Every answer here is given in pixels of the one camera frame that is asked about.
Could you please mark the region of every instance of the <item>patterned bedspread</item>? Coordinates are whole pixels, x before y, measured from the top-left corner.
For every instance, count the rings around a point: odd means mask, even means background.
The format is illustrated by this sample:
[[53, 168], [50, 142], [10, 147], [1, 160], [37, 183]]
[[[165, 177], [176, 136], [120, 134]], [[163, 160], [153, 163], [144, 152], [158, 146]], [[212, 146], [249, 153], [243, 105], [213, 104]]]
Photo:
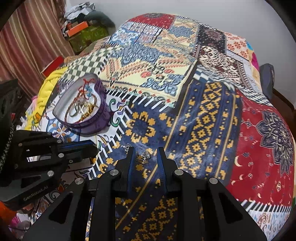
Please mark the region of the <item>patterned bedspread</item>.
[[[52, 115], [60, 96], [87, 73], [102, 79], [115, 112], [110, 126], [91, 137], [71, 132]], [[292, 208], [294, 140], [262, 94], [251, 46], [193, 19], [151, 13], [125, 22], [104, 48], [68, 65], [37, 129], [67, 142], [91, 139], [99, 154], [69, 165], [57, 190], [36, 202], [32, 223], [75, 178], [113, 169], [127, 144], [152, 158], [134, 167], [130, 197], [116, 198], [117, 240], [176, 238], [177, 202], [163, 197], [159, 146], [193, 177], [218, 178], [268, 240]]]

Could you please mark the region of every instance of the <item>yellow cloth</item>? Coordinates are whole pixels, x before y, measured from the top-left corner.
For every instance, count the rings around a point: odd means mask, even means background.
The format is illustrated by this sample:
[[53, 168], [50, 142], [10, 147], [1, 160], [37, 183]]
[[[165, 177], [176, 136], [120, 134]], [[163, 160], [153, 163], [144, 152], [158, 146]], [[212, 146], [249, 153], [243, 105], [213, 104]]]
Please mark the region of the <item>yellow cloth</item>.
[[41, 120], [41, 115], [44, 111], [44, 108], [47, 104], [48, 98], [50, 97], [52, 90], [54, 89], [58, 79], [62, 74], [67, 70], [66, 68], [57, 69], [53, 71], [45, 80], [41, 86], [38, 97], [37, 104], [33, 113], [28, 116], [28, 123], [25, 127], [25, 130], [31, 131], [32, 127], [37, 127], [39, 121]]

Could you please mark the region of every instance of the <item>green box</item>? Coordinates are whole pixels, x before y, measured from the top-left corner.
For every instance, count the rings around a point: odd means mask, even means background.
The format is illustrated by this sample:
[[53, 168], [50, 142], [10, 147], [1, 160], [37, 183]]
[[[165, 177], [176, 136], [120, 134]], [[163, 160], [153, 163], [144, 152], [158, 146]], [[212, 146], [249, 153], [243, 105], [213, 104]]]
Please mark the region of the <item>green box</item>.
[[73, 51], [80, 53], [94, 41], [106, 36], [108, 36], [108, 32], [105, 28], [91, 25], [70, 37], [69, 42]]

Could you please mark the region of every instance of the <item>striped curtain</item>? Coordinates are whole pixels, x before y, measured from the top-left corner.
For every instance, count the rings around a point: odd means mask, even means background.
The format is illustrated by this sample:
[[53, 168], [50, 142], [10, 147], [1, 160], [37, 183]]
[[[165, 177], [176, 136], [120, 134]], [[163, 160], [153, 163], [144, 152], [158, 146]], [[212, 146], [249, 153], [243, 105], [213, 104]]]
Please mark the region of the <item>striped curtain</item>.
[[65, 0], [25, 0], [0, 32], [0, 81], [17, 78], [29, 97], [39, 92], [41, 71], [56, 57], [74, 52], [59, 22]]

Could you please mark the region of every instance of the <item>purple round tin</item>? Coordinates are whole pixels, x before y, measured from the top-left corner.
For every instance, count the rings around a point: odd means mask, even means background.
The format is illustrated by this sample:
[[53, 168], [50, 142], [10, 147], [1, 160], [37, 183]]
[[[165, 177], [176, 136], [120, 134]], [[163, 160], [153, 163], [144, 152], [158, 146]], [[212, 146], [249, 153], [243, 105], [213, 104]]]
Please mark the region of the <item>purple round tin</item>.
[[104, 129], [113, 115], [106, 103], [106, 90], [95, 74], [76, 80], [59, 99], [52, 113], [61, 123], [81, 134], [93, 134]]

